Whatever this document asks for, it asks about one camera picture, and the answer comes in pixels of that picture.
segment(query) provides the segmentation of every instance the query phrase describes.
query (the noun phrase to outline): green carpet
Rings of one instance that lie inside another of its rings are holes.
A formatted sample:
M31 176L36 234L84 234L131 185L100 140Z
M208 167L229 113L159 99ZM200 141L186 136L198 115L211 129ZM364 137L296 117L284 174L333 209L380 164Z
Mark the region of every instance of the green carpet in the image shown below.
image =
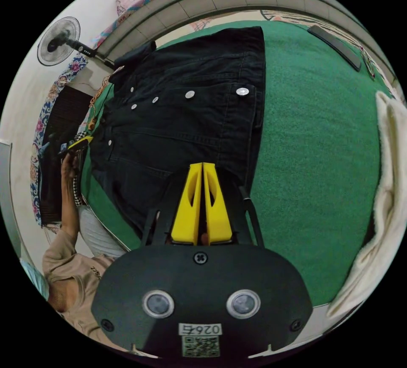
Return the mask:
M165 46L257 25L265 36L267 90L251 197L266 247L294 264L317 306L341 288L368 227L380 171L375 92L388 90L363 63L356 72L301 25L234 22ZM108 87L96 106L112 96ZM81 187L103 224L137 248L138 238L91 176L89 154Z

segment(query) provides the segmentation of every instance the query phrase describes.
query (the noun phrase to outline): printed number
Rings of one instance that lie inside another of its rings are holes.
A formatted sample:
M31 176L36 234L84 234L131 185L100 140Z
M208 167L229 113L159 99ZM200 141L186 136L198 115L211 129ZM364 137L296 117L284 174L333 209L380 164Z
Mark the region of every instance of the printed number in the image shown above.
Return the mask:
M179 335L194 335L194 336L205 336L205 335L221 335L222 329L219 324L180 324Z

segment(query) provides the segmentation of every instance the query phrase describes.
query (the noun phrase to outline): label sticker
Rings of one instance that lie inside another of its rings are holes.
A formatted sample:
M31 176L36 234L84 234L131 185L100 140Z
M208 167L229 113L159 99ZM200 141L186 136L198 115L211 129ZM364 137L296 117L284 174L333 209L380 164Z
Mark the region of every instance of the label sticker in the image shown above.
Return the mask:
M182 356L193 358L219 357L219 336L182 336Z
M178 335L188 335L193 337L205 337L222 335L221 324L178 324Z
M179 323L178 335L182 339L183 357L213 358L220 356L221 324Z

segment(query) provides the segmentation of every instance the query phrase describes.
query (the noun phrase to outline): white wall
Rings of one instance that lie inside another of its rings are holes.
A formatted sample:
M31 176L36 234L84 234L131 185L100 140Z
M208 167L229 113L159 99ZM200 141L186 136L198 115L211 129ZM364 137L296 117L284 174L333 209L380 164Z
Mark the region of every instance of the white wall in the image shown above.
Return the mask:
M81 24L80 41L92 46L91 39L117 18L116 3L115 0L76 0L54 21L65 16L73 16L79 20ZM13 143L10 178L17 225L28 255L39 269L41 269L42 256L49 243L44 231L36 223L32 210L30 194L32 143L39 114L47 94L53 82L69 63L67 60L53 67L39 64L36 48L40 39L41 37L29 50L16 74L0 121L0 139ZM74 86L93 94L93 90L98 89L104 76L105 73L91 63L78 76ZM89 249L82 240L78 242L77 250L85 255L90 255Z

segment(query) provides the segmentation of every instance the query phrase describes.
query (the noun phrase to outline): hand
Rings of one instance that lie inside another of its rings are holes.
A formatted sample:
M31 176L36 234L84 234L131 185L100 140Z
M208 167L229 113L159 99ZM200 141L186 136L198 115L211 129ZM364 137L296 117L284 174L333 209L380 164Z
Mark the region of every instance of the hand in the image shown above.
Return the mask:
M61 164L62 180L72 180L78 169L78 157L68 152Z

